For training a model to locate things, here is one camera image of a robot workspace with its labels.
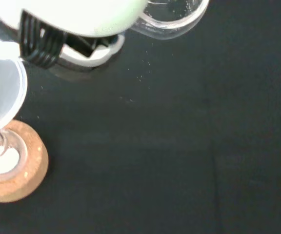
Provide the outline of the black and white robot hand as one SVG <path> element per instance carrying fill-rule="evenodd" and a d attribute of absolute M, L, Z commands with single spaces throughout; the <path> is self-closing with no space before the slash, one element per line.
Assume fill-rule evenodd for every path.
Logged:
<path fill-rule="evenodd" d="M 123 47 L 145 0 L 0 0 L 0 58 L 68 81 L 96 76 Z"/>

